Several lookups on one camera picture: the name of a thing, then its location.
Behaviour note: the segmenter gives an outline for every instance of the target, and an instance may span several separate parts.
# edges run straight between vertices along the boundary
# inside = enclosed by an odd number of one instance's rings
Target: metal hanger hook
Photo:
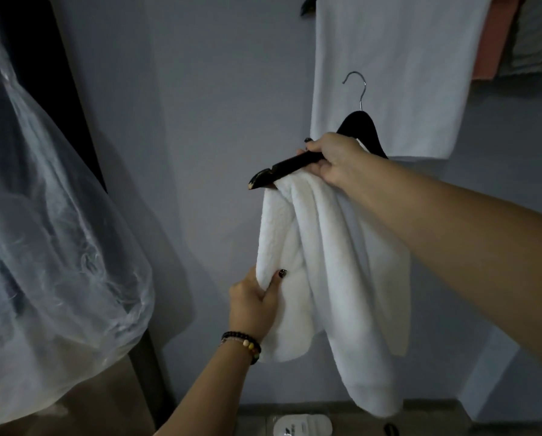
[[[362,95],[360,96],[360,111],[362,111],[362,98],[364,97],[364,93],[366,93],[366,79],[364,78],[364,75],[362,75],[360,72],[356,72],[355,70],[353,72],[349,72],[345,79],[343,80],[342,84],[345,84],[347,79],[349,78],[349,75],[352,73],[355,73],[357,75],[360,75],[360,78],[362,78],[362,81],[364,81],[364,91],[362,92]]]

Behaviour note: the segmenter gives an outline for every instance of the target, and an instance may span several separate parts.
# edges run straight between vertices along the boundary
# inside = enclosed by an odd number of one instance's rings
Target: hand
[[[244,280],[231,286],[231,331],[250,335],[259,343],[267,336],[275,322],[279,286],[286,273],[285,270],[275,272],[267,291],[264,291],[257,282],[253,266]]]
[[[313,163],[305,169],[336,187],[342,183],[348,160],[358,154],[365,153],[355,139],[337,133],[325,133],[318,140],[307,142],[306,145],[307,150],[322,152],[326,160]]]

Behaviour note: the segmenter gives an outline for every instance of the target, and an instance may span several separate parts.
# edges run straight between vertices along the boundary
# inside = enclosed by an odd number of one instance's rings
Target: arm
[[[542,361],[542,215],[419,175],[327,133],[310,171],[374,213],[449,286]]]
[[[267,291],[255,278],[255,268],[232,286],[230,330],[250,335],[258,342],[275,321],[281,277],[276,272]],[[251,365],[251,353],[240,342],[226,341],[218,347],[157,436],[221,436],[232,434],[242,385]]]

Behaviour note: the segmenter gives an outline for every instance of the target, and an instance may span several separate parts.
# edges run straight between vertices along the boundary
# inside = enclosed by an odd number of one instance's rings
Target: person's left hand
[[[266,291],[262,290],[253,266],[245,279],[231,286],[231,331],[250,335],[259,343],[267,336],[275,322],[279,304],[279,286],[287,271],[275,272]]]

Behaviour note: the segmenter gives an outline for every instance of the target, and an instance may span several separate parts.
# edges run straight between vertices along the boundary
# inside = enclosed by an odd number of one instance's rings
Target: clothes in plastic bag
[[[0,43],[0,423],[124,356],[153,304],[136,239]]]

